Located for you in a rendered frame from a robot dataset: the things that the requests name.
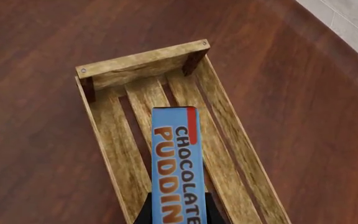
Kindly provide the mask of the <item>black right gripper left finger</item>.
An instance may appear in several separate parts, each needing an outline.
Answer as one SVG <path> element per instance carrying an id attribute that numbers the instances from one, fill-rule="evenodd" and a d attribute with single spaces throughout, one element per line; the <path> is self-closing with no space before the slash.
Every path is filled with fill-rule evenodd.
<path id="1" fill-rule="evenodd" d="M 149 192 L 133 224 L 152 224 L 152 193 Z"/>

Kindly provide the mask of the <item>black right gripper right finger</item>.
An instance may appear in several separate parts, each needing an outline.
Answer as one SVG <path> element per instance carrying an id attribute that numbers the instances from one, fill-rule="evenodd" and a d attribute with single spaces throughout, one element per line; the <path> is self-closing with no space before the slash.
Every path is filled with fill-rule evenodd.
<path id="1" fill-rule="evenodd" d="M 226 224 L 220 214 L 211 193 L 205 193 L 207 224 Z"/>

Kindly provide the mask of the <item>blue chocolate pudding box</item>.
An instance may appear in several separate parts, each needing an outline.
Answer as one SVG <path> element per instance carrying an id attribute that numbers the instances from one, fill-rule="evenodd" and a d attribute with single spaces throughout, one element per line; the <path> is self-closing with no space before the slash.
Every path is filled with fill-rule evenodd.
<path id="1" fill-rule="evenodd" d="M 152 110 L 152 224 L 208 224 L 199 112 Z"/>

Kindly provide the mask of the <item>wooden slat tray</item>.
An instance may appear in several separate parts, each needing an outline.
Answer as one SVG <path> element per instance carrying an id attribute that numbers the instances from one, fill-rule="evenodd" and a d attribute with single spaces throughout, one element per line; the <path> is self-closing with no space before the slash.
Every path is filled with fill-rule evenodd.
<path id="1" fill-rule="evenodd" d="M 151 110 L 168 106 L 168 84 L 180 106 L 200 110 L 204 164 L 230 224 L 291 224 L 239 117 L 197 40 L 76 68 L 76 84 L 126 224 L 140 214 L 151 181 L 120 104 L 128 96 L 146 141 Z"/>

